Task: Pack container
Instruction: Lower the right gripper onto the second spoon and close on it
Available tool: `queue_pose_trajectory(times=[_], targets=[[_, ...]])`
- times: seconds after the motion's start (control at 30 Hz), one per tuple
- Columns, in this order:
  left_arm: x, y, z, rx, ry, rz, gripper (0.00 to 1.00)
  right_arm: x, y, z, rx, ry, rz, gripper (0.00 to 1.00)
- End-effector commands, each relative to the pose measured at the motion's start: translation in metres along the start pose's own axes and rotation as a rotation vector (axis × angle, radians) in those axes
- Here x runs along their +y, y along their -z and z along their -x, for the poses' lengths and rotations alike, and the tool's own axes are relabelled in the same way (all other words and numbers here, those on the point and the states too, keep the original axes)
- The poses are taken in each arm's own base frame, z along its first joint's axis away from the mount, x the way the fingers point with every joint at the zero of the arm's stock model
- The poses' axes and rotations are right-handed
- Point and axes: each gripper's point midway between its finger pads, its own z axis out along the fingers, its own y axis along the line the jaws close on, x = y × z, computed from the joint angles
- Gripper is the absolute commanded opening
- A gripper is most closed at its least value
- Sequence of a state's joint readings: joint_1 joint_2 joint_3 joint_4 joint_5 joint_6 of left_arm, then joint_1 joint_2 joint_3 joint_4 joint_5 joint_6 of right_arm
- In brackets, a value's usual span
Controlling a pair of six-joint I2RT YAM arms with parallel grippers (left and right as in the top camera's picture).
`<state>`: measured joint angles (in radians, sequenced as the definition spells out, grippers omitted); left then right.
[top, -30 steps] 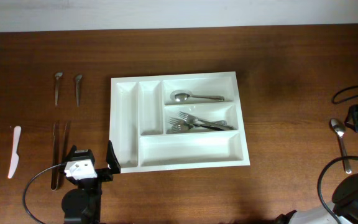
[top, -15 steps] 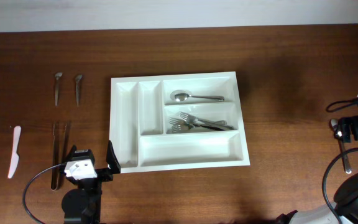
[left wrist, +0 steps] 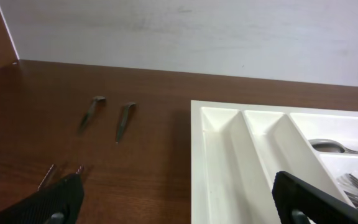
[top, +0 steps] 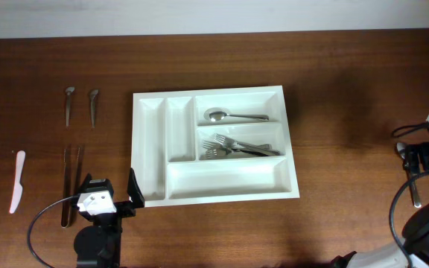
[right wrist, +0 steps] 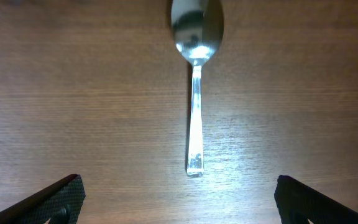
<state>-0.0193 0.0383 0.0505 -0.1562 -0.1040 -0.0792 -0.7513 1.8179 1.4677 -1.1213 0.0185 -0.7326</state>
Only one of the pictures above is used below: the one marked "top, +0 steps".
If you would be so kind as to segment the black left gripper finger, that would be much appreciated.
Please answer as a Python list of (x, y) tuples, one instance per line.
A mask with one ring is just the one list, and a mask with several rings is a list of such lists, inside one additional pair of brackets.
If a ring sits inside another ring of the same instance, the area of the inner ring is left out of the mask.
[(88, 173), (85, 179), (82, 181), (79, 188), (77, 189), (77, 195), (85, 194), (88, 192), (88, 188), (91, 180), (92, 180), (92, 175)]
[(127, 194), (129, 195), (129, 201), (132, 203), (134, 208), (144, 208), (144, 197), (137, 183), (135, 171), (133, 168), (130, 168), (129, 172)]

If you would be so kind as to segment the metal fork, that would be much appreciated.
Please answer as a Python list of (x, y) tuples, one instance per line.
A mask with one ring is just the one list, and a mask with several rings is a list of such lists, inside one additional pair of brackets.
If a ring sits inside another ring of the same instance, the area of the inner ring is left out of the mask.
[(266, 154), (255, 152), (251, 150), (227, 150), (227, 149), (210, 149), (207, 150), (205, 156), (207, 159), (225, 159), (233, 158), (235, 156), (249, 155), (249, 156), (259, 156), (264, 157)]
[(214, 139), (216, 142), (222, 144), (225, 147), (243, 147), (243, 148), (247, 148), (248, 150), (256, 151), (258, 153), (263, 153), (266, 156), (280, 156), (281, 155), (281, 153), (277, 150), (265, 149), (263, 147), (260, 147), (260, 146), (254, 145), (254, 144), (249, 144), (249, 143), (237, 141), (233, 138), (230, 138), (230, 137), (227, 137), (225, 135), (218, 134), (218, 133), (216, 133), (214, 135)]
[[(272, 145), (271, 144), (261, 144), (261, 145), (258, 145), (258, 146), (262, 147), (263, 149), (268, 149), (268, 150), (272, 149)], [(218, 149), (218, 148), (219, 149), (221, 149), (221, 148), (223, 148), (223, 149), (230, 149), (230, 150), (233, 150), (233, 151), (250, 150), (250, 149), (247, 149), (245, 147), (227, 147), (227, 146), (219, 144), (219, 143), (217, 143), (215, 141), (203, 141), (202, 142), (202, 147), (204, 149), (207, 149), (207, 150), (209, 150), (209, 149)]]

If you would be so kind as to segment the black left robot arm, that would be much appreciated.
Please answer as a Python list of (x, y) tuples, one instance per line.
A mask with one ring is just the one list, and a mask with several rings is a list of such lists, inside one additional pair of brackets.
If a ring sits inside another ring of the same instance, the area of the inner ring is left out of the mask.
[(92, 225), (74, 239), (77, 267), (116, 268), (121, 266), (122, 220), (136, 215), (132, 200), (113, 201), (114, 190), (108, 179), (87, 174), (71, 203), (78, 214)]

